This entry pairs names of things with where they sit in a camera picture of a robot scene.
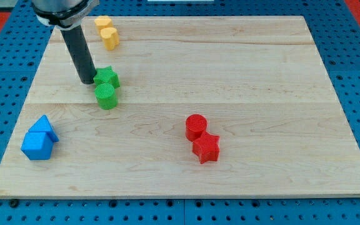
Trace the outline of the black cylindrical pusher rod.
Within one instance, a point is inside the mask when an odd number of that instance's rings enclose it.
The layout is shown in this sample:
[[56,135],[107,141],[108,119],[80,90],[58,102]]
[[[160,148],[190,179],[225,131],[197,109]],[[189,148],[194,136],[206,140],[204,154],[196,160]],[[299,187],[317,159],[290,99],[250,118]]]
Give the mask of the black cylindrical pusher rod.
[[61,34],[80,81],[83,84],[93,84],[96,68],[82,27],[76,26],[70,30],[62,30]]

